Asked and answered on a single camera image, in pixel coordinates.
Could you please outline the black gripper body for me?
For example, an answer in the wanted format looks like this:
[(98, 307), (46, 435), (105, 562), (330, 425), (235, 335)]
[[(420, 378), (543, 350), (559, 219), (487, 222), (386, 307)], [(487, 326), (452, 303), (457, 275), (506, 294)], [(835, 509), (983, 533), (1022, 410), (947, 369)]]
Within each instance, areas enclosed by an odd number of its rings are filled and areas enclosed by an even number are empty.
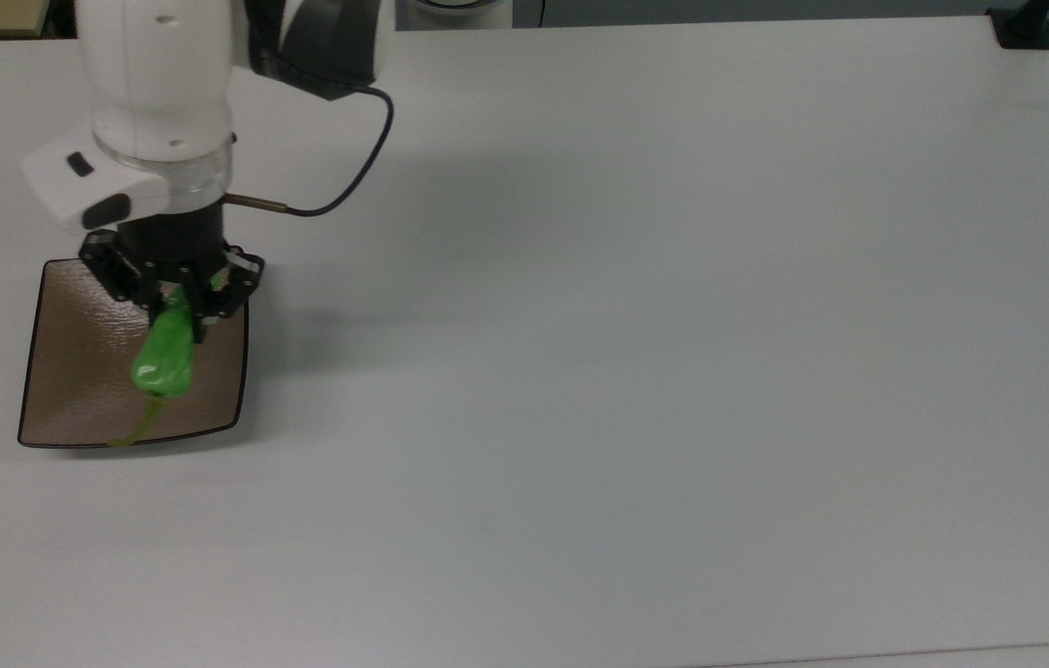
[(244, 309), (265, 270), (261, 257), (228, 244), (220, 206), (97, 229), (84, 237), (79, 258), (114, 301), (143, 313), (154, 285), (181, 290), (190, 309), (193, 292), (216, 290), (215, 320)]

